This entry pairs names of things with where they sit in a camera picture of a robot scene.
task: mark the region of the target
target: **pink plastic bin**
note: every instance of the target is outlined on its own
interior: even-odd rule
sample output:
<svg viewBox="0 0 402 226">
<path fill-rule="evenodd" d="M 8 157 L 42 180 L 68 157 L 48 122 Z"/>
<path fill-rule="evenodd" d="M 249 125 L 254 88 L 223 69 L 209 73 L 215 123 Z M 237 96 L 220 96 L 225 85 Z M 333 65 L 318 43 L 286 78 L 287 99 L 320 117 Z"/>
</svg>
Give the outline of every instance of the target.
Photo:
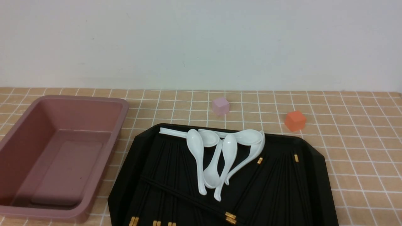
<svg viewBox="0 0 402 226">
<path fill-rule="evenodd" d="M 0 215 L 85 222 L 127 111 L 114 98 L 35 100 L 0 141 Z"/>
</svg>

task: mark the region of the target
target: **tray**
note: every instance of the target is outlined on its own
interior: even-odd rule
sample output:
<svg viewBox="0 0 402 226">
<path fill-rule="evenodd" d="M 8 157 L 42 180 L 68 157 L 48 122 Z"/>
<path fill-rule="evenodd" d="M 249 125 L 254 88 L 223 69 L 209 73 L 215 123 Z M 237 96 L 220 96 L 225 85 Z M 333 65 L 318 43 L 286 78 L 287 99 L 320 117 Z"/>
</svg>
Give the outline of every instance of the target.
<svg viewBox="0 0 402 226">
<path fill-rule="evenodd" d="M 122 99 L 34 101 L 0 142 L 0 215 L 86 221 L 127 111 Z"/>
<path fill-rule="evenodd" d="M 218 202 L 212 189 L 198 193 L 186 140 L 159 134 L 160 127 L 200 128 L 159 124 L 134 139 L 108 199 L 113 226 L 338 225 L 324 157 L 304 140 L 266 134 L 261 155 L 230 179 Z M 233 167 L 249 149 L 238 145 Z M 213 152 L 205 148 L 204 168 Z M 221 154 L 218 172 L 223 166 Z"/>
</svg>

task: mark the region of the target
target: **table surface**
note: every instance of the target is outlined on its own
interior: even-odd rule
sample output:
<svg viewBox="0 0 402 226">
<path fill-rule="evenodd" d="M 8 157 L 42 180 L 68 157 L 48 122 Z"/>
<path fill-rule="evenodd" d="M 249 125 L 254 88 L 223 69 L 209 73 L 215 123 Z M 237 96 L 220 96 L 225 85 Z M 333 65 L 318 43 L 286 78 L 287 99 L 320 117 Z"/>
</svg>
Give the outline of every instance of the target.
<svg viewBox="0 0 402 226">
<path fill-rule="evenodd" d="M 0 139 L 43 95 L 117 97 L 130 104 L 89 220 L 109 226 L 107 197 L 133 138 L 158 123 L 223 129 L 263 129 L 298 136 L 326 159 L 340 225 L 402 225 L 402 98 L 395 92 L 118 90 L 0 88 Z M 226 97 L 230 112 L 216 116 L 211 100 Z M 300 110 L 302 131 L 290 132 L 286 113 Z M 0 226 L 71 225 L 0 216 Z"/>
</svg>

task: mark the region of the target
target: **ceramic spoon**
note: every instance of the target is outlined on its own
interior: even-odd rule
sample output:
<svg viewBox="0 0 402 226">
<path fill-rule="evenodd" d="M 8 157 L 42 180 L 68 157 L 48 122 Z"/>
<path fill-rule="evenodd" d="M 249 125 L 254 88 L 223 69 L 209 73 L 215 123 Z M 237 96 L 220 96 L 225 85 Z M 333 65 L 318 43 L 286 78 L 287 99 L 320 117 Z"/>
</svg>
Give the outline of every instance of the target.
<svg viewBox="0 0 402 226">
<path fill-rule="evenodd" d="M 166 129 L 161 127 L 159 133 L 187 139 L 186 132 L 177 131 L 174 129 Z M 210 130 L 200 131 L 199 134 L 202 137 L 203 146 L 206 148 L 215 146 L 219 141 L 219 136 L 213 131 Z"/>
<path fill-rule="evenodd" d="M 198 131 L 211 131 L 211 130 L 199 129 Z M 236 133 L 224 133 L 218 131 L 213 132 L 216 133 L 220 138 L 225 138 L 226 135 L 233 134 L 239 144 L 246 146 L 257 144 L 263 138 L 263 136 L 254 129 L 245 129 Z"/>
<path fill-rule="evenodd" d="M 219 139 L 211 162 L 204 170 L 204 183 L 207 188 L 214 189 L 219 185 L 218 160 L 221 155 L 223 141 Z"/>
<path fill-rule="evenodd" d="M 215 192 L 213 193 L 213 197 L 217 201 L 221 201 L 221 192 L 222 187 L 224 185 L 226 176 L 229 173 L 230 168 L 233 165 L 234 160 L 236 159 L 237 155 L 237 141 L 233 134 L 228 134 L 225 137 L 223 146 L 222 146 L 222 153 L 225 159 L 225 166 L 221 173 L 221 177 L 219 180 L 219 185 L 215 188 Z"/>
<path fill-rule="evenodd" d="M 203 176 L 203 159 L 204 159 L 204 146 L 202 142 L 201 135 L 195 129 L 191 129 L 187 133 L 187 146 L 191 154 L 195 158 L 197 164 L 197 181 L 198 181 L 198 192 L 202 195 L 207 194 L 207 190 L 204 185 Z"/>
<path fill-rule="evenodd" d="M 250 153 L 248 154 L 248 157 L 228 173 L 225 179 L 225 184 L 229 185 L 229 179 L 233 176 L 233 174 L 235 174 L 237 171 L 239 171 L 241 168 L 243 168 L 245 165 L 247 165 L 249 162 L 257 158 L 257 156 L 261 154 L 265 145 L 265 134 L 263 131 L 260 131 L 260 133 L 262 134 L 263 139 L 260 141 L 260 143 L 252 145 L 250 147 Z"/>
</svg>

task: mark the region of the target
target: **white wall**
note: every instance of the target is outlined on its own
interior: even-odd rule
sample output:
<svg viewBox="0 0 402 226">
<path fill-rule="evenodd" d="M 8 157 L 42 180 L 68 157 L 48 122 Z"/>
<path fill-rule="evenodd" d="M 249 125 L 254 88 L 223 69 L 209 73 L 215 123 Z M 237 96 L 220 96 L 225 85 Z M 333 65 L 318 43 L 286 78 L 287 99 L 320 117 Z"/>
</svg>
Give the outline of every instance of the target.
<svg viewBox="0 0 402 226">
<path fill-rule="evenodd" d="M 1 0 L 0 86 L 402 92 L 400 0 Z"/>
</svg>

